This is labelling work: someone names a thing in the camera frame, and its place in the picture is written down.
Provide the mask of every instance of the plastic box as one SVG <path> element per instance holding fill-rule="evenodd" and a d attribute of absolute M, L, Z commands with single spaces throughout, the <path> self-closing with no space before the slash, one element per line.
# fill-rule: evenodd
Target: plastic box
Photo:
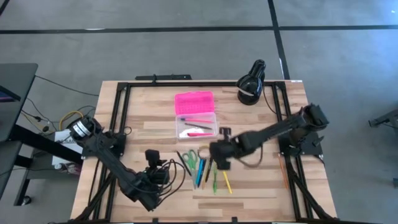
<path fill-rule="evenodd" d="M 213 138 L 218 135 L 214 98 L 210 91 L 177 94 L 175 130 L 178 139 Z"/>

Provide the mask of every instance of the pink lid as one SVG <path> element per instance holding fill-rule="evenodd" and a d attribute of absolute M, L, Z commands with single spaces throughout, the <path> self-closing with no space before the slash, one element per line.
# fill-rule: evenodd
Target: pink lid
<path fill-rule="evenodd" d="M 175 114 L 195 114 L 214 112 L 214 99 L 211 91 L 192 91 L 174 96 Z"/>

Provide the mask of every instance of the concrete floor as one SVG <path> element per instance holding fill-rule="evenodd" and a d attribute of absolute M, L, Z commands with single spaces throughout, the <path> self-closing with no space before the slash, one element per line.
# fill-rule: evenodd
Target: concrete floor
<path fill-rule="evenodd" d="M 274 2 L 280 26 L 398 24 L 398 1 Z M 10 0 L 0 17 L 3 30 L 271 25 L 265 0 Z M 304 81 L 309 101 L 320 104 L 331 121 L 322 145 L 338 216 L 396 223 L 398 190 L 391 180 L 398 177 L 397 141 L 388 127 L 369 128 L 368 119 L 398 108 L 398 31 L 281 34 L 291 79 Z M 267 79 L 282 78 L 273 31 L 0 35 L 0 63 L 38 63 L 38 75 L 90 93 L 98 93 L 103 80 L 153 73 L 235 79 L 257 58 L 267 62 Z M 29 98 L 54 120 L 96 104 L 95 97 L 42 80 L 34 82 Z M 35 113 L 29 103 L 24 108 Z M 0 223 L 69 218 L 77 180 L 33 181 L 28 194 L 34 203 L 13 207 L 22 175 L 12 173 Z"/>

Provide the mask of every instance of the black lamp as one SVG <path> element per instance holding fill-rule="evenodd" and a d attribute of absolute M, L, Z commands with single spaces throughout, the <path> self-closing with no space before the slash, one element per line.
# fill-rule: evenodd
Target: black lamp
<path fill-rule="evenodd" d="M 264 70 L 266 63 L 263 60 L 256 60 L 250 72 L 236 82 L 239 88 L 238 99 L 245 105 L 255 105 L 261 96 L 262 83 L 266 77 Z"/>

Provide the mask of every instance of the wooden tabletop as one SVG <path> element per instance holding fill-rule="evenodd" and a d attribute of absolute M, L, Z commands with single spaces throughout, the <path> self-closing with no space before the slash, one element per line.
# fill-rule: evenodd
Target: wooden tabletop
<path fill-rule="evenodd" d="M 116 85 L 117 81 L 106 81 L 101 87 L 95 118 L 104 127 L 108 127 L 111 120 Z M 302 82 L 286 81 L 286 87 L 292 113 L 308 104 Z M 197 150 L 200 146 L 208 146 L 210 139 L 178 142 L 175 136 L 174 95 L 198 90 L 213 92 L 219 126 L 230 127 L 233 136 L 243 131 L 260 130 L 277 122 L 276 115 L 267 107 L 264 98 L 254 106 L 243 105 L 237 99 L 237 88 L 233 86 L 133 87 L 126 120 L 126 126 L 132 128 L 132 133 L 127 136 L 126 150 L 121 158 L 125 166 L 136 171 L 145 169 L 146 149 L 159 150 L 161 159 L 179 161 L 175 151 L 183 153 L 189 149 Z M 271 88 L 266 87 L 265 91 L 269 104 L 274 107 Z M 117 121 L 120 121 L 123 99 L 122 95 Z M 279 99 L 284 110 L 281 93 Z M 231 221 L 231 217 L 237 217 L 241 222 L 293 221 L 292 201 L 290 192 L 284 185 L 278 152 L 277 140 L 273 139 L 264 144 L 264 158 L 258 168 L 250 169 L 243 167 L 238 161 L 232 161 L 228 178 L 233 194 L 229 194 L 221 172 L 218 172 L 216 195 L 213 194 L 213 176 L 209 178 L 204 190 L 193 190 L 192 180 L 186 176 L 182 188 L 153 212 L 147 212 L 139 202 L 130 201 L 116 187 L 111 221 L 151 222 L 152 218 L 159 218 L 160 222 L 225 222 Z M 257 150 L 244 160 L 256 162 L 259 153 L 260 150 Z M 302 156 L 302 160 L 309 191 L 327 213 L 336 216 L 323 164 L 312 156 Z M 77 217 L 87 206 L 95 164 L 96 158 L 84 161 L 71 218 Z M 177 170 L 174 188 L 182 181 L 183 170 Z M 298 195 L 300 210 L 305 217 L 299 190 Z M 105 206 L 106 202 L 103 202 L 100 217 L 104 217 Z"/>

